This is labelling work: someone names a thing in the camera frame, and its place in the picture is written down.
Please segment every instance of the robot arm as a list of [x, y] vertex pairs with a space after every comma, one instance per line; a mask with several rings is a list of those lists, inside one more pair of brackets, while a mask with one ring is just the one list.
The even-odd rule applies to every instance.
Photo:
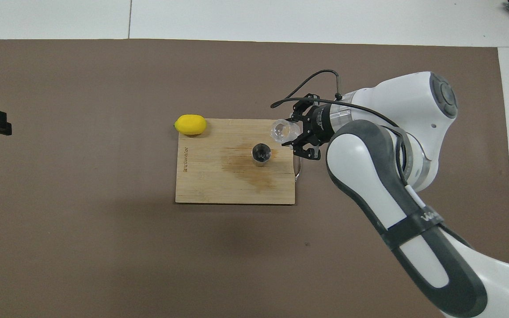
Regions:
[[[290, 100], [298, 100], [291, 117], [277, 121], [271, 135], [307, 159], [319, 159], [319, 146], [329, 142], [331, 180], [445, 316], [509, 316], [509, 264], [470, 248], [416, 194], [434, 179], [444, 134], [457, 115], [445, 79], [421, 72], [325, 105], [311, 94]], [[303, 132], [284, 133], [296, 121]]]
[[404, 185], [394, 136], [370, 121], [344, 125], [327, 149], [335, 185], [364, 211], [418, 288], [449, 317], [509, 316], [509, 264], [446, 232], [443, 219]]

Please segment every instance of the brown mat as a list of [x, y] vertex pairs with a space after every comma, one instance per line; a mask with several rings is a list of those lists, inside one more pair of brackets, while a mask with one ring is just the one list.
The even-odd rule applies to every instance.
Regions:
[[[416, 71], [460, 103], [420, 195], [509, 262], [496, 48], [176, 40], [0, 41], [0, 317], [434, 317], [357, 205], [304, 162], [296, 205], [174, 203], [184, 113], [268, 105], [333, 68], [343, 92]], [[328, 75], [300, 94], [333, 97]]]

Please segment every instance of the clear plastic cup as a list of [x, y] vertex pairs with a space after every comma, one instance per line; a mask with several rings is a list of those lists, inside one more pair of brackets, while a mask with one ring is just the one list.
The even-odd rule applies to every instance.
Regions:
[[287, 121], [285, 119], [279, 119], [274, 122], [270, 129], [270, 136], [279, 144], [283, 144], [287, 141], [296, 139], [301, 134], [300, 127]]

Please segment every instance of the black cable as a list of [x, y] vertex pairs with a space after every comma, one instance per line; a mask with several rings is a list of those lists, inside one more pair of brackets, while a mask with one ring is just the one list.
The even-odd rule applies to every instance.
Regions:
[[406, 181], [406, 177], [404, 176], [404, 170], [402, 169], [402, 163], [400, 161], [400, 150], [402, 149], [402, 136], [397, 134], [396, 135], [396, 168], [398, 169], [398, 174], [400, 175], [400, 180], [402, 180], [402, 183], [404, 186], [408, 185], [408, 182]]
[[408, 154], [406, 153], [406, 144], [402, 144], [402, 170], [406, 170], [408, 165]]
[[459, 242], [463, 243], [467, 247], [470, 247], [474, 250], [472, 245], [470, 245], [464, 238], [462, 238], [459, 234], [455, 233], [453, 230], [449, 229], [445, 223], [439, 223], [439, 226], [441, 229], [443, 229], [445, 232], [447, 232], [450, 236], [458, 240]]
[[297, 91], [299, 91], [301, 89], [302, 86], [305, 85], [305, 83], [309, 82], [309, 80], [311, 80], [312, 78], [314, 78], [316, 75], [318, 74], [321, 74], [321, 73], [333, 73], [335, 75], [335, 81], [337, 82], [337, 93], [335, 93], [335, 99], [336, 100], [341, 100], [342, 96], [341, 96], [341, 79], [339, 78], [339, 74], [337, 72], [335, 72], [334, 70], [321, 70], [321, 71], [317, 71], [313, 74], [311, 74], [309, 76], [309, 78], [306, 78], [305, 81], [301, 82], [301, 84], [296, 87], [290, 94], [288, 94], [288, 96], [286, 96], [285, 98], [290, 98], [292, 95], [294, 95]]
[[398, 125], [396, 125], [396, 123], [391, 121], [390, 118], [388, 118], [388, 117], [378, 113], [378, 111], [375, 111], [375, 110], [372, 110], [370, 108], [366, 108], [366, 107], [363, 107], [363, 106], [355, 105], [353, 103], [340, 102], [340, 101], [331, 101], [329, 99], [311, 98], [311, 97], [290, 97], [290, 98], [280, 99], [279, 101], [273, 102], [270, 105], [270, 108], [276, 108], [276, 107], [280, 106], [281, 104], [283, 104], [285, 102], [289, 102], [289, 101], [324, 102], [324, 103], [334, 103], [336, 105], [341, 105], [341, 106], [353, 107], [353, 108], [356, 108], [356, 109], [360, 109], [360, 110], [366, 111], [367, 113], [373, 114], [373, 115], [379, 117], [380, 119], [386, 121], [388, 124], [390, 124], [390, 125], [392, 125], [394, 127], [399, 127]]

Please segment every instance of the black strap on arm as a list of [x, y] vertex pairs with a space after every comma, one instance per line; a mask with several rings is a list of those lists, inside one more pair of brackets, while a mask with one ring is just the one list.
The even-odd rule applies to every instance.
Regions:
[[392, 251], [443, 221], [444, 219], [434, 209], [426, 205], [390, 226], [380, 235]]

